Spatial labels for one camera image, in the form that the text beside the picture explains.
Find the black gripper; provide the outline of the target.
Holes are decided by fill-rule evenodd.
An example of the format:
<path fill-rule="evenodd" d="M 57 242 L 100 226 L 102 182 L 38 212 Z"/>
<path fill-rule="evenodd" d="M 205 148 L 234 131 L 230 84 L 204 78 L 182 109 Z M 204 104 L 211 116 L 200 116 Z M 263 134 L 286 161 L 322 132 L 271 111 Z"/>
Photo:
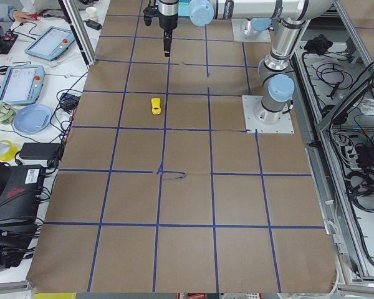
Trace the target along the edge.
<path fill-rule="evenodd" d="M 143 10 L 143 20 L 146 26 L 151 26 L 154 17 L 159 18 L 159 25 L 164 30 L 163 51 L 165 57 L 170 57 L 172 33 L 178 24 L 178 1 L 157 0 L 149 1 Z"/>

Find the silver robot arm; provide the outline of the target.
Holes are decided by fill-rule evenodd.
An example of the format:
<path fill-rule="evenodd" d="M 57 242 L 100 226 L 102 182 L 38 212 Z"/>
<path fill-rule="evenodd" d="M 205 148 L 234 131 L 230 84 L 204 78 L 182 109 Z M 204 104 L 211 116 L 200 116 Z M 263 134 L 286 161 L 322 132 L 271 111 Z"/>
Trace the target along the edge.
<path fill-rule="evenodd" d="M 295 90 L 293 80 L 284 72 L 298 41 L 311 19 L 323 14 L 331 1 L 189 1 L 191 22 L 204 27 L 215 19 L 277 19 L 279 26 L 271 51 L 260 62 L 258 72 L 264 87 L 254 116 L 265 125 L 279 121 L 285 104 Z"/>

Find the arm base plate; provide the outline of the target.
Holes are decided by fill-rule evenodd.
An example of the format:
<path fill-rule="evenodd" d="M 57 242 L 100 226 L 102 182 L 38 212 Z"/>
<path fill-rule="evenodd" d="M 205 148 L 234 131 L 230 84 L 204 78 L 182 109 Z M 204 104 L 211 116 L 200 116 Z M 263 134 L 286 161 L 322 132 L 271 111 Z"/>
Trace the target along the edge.
<path fill-rule="evenodd" d="M 269 18 L 233 19 L 233 37 L 236 42 L 270 43 Z"/>
<path fill-rule="evenodd" d="M 243 95 L 242 107 L 248 133 L 294 134 L 289 107 L 269 112 L 262 106 L 262 96 Z"/>

